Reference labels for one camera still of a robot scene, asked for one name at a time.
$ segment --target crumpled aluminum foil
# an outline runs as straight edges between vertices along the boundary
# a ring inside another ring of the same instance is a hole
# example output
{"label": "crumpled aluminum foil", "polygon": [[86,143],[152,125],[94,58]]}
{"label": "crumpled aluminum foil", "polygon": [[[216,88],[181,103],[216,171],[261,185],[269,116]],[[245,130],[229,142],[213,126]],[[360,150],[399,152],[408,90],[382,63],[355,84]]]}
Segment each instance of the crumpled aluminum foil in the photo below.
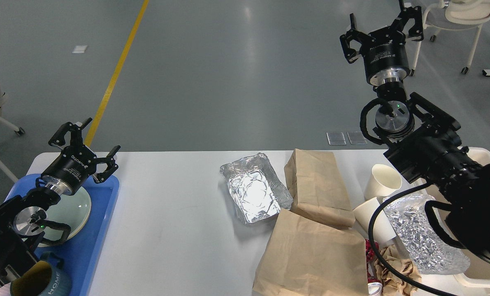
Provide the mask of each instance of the crumpled aluminum foil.
{"label": "crumpled aluminum foil", "polygon": [[460,249],[445,244],[427,221],[424,204],[434,197],[411,194],[384,208],[389,222],[421,274],[458,274],[470,267]]}
{"label": "crumpled aluminum foil", "polygon": [[281,208],[290,209],[292,196],[264,153],[222,165],[220,173],[227,181],[237,217],[243,223],[272,217]]}

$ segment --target ceramic mug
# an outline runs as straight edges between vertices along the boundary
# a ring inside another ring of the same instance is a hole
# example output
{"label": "ceramic mug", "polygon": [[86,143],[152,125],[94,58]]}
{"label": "ceramic mug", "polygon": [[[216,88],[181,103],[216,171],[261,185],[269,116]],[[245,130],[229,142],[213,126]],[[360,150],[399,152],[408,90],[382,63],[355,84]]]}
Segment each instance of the ceramic mug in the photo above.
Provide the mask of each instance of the ceramic mug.
{"label": "ceramic mug", "polygon": [[[58,261],[56,265],[48,261],[51,257]],[[72,282],[62,270],[63,265],[64,259],[53,252],[44,252],[40,261],[11,283],[11,296],[68,296]]]}

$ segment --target mug handle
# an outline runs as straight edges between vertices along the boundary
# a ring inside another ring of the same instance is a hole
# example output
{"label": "mug handle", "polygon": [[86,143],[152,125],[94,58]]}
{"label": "mug handle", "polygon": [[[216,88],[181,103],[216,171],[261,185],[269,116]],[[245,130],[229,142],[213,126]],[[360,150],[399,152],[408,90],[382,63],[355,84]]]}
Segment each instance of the mug handle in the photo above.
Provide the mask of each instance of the mug handle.
{"label": "mug handle", "polygon": [[58,262],[56,264],[56,267],[62,269],[62,267],[64,266],[64,259],[55,255],[54,252],[47,251],[47,252],[42,253],[42,255],[40,256],[40,260],[44,260],[44,261],[49,262],[50,257],[57,259]]}

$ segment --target aluminum foil tray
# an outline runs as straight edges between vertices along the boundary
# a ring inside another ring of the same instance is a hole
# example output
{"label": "aluminum foil tray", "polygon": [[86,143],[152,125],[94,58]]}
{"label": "aluminum foil tray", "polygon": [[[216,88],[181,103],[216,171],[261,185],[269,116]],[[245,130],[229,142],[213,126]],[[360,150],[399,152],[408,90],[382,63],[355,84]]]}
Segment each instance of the aluminum foil tray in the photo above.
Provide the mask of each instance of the aluminum foil tray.
{"label": "aluminum foil tray", "polygon": [[255,223],[290,209],[292,196],[281,183],[264,153],[221,166],[236,213],[243,223]]}

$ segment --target paper cup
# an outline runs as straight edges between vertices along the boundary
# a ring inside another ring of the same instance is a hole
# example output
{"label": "paper cup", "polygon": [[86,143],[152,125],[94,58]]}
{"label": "paper cup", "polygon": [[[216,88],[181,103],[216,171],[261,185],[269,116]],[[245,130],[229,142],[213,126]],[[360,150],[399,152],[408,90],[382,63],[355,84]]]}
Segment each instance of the paper cup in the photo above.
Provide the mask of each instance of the paper cup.
{"label": "paper cup", "polygon": [[[366,232],[369,228],[369,220],[378,206],[380,206],[380,203],[376,197],[373,197],[353,210],[356,221],[360,223]],[[385,243],[397,236],[383,211],[376,218],[373,236],[378,243]]]}
{"label": "paper cup", "polygon": [[402,177],[393,167],[384,164],[373,165],[371,177],[365,187],[364,197],[388,197],[402,186]]}

